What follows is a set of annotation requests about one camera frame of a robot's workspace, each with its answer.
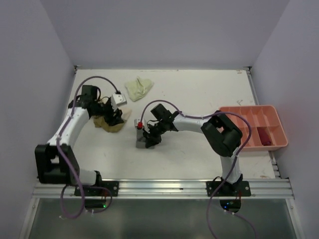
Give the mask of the grey and cream underwear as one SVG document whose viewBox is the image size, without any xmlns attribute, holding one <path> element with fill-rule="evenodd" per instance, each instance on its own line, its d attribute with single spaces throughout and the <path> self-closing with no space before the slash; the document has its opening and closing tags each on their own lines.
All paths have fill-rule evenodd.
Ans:
<svg viewBox="0 0 319 239">
<path fill-rule="evenodd" d="M 147 149 L 146 138 L 143 136 L 143 130 L 137 129 L 136 148 Z"/>
</svg>

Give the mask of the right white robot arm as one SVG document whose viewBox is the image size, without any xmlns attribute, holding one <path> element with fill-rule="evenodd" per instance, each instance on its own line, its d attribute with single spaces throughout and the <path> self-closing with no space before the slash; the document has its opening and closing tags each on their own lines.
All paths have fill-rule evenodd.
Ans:
<svg viewBox="0 0 319 239">
<path fill-rule="evenodd" d="M 171 113 L 162 104 L 151 110 L 155 124 L 135 120 L 137 147 L 152 148 L 161 143 L 161 136 L 168 131 L 190 131 L 205 136 L 215 153 L 220 156 L 222 166 L 222 190 L 234 195 L 240 189 L 242 173 L 238 163 L 238 152 L 243 136 L 241 130 L 221 111 L 208 118 L 187 117 L 175 111 Z"/>
</svg>

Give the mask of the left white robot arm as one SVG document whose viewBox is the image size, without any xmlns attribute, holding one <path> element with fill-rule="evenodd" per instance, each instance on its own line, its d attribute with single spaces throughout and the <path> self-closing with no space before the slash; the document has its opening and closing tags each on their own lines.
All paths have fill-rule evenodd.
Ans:
<svg viewBox="0 0 319 239">
<path fill-rule="evenodd" d="M 104 184 L 98 171 L 81 169 L 73 152 L 75 142 L 85 124 L 92 117 L 101 117 L 108 125 L 123 123 L 120 106 L 126 97 L 115 91 L 106 102 L 101 99 L 100 88 L 83 85 L 69 103 L 66 117 L 54 136 L 46 144 L 35 148 L 37 174 L 42 184 L 86 185 L 86 190 L 96 196 Z"/>
</svg>

